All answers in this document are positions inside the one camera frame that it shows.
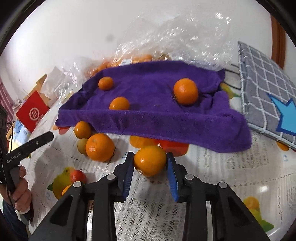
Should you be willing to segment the left hand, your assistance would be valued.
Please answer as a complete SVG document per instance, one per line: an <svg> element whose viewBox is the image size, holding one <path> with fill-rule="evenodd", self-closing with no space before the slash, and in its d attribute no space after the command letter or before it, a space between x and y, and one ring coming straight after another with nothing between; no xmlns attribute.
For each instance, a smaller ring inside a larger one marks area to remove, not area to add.
<svg viewBox="0 0 296 241"><path fill-rule="evenodd" d="M25 212L30 207L32 201L32 195L28 189L28 182L24 178L26 173L26 169L23 166L20 166L20 181L16 186L15 192L11 196L11 200L15 201L15 209L20 212Z"/></svg>

